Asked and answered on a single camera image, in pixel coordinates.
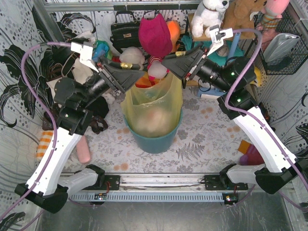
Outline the yellow plastic trash bag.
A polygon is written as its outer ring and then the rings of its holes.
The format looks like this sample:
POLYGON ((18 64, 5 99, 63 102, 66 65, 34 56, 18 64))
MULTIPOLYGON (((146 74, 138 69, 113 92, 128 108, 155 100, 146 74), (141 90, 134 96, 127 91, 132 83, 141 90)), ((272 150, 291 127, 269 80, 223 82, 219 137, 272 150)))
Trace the yellow plastic trash bag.
POLYGON ((181 107, 181 80, 173 73, 168 73, 152 87, 132 87, 125 93, 125 99, 121 103, 129 127, 147 138, 170 133, 179 123, 181 107))

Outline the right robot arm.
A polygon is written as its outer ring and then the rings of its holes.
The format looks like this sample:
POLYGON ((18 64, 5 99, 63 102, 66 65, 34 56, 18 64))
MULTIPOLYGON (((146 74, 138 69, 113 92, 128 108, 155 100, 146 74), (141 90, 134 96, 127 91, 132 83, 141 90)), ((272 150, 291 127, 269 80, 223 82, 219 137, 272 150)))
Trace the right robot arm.
POLYGON ((262 164, 230 164, 214 175, 212 180, 205 177, 208 190, 231 190, 237 186, 246 189, 248 183, 274 194, 296 177, 300 177, 307 186, 303 175, 308 168, 307 160, 296 157, 284 146, 245 89, 256 79, 252 59, 236 57, 221 67, 207 57, 205 49, 195 47, 166 56, 162 64, 179 79, 198 76, 203 82, 223 91, 224 95, 218 98, 222 112, 246 133, 263 158, 262 164))

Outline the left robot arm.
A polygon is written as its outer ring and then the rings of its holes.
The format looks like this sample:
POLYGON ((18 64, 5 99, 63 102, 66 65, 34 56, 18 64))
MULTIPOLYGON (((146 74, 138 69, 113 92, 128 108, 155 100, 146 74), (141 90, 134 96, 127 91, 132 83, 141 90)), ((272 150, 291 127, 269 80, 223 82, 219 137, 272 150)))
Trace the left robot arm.
POLYGON ((93 112, 88 106, 109 89, 125 93, 144 75, 141 64, 106 58, 100 58, 95 67, 97 70, 83 84, 66 77, 55 84, 54 100, 62 107, 53 125, 53 137, 33 175, 15 188, 21 198, 51 213, 59 212, 71 195, 85 188, 110 188, 105 171, 95 165, 88 165, 68 178, 60 175, 91 123, 93 112))

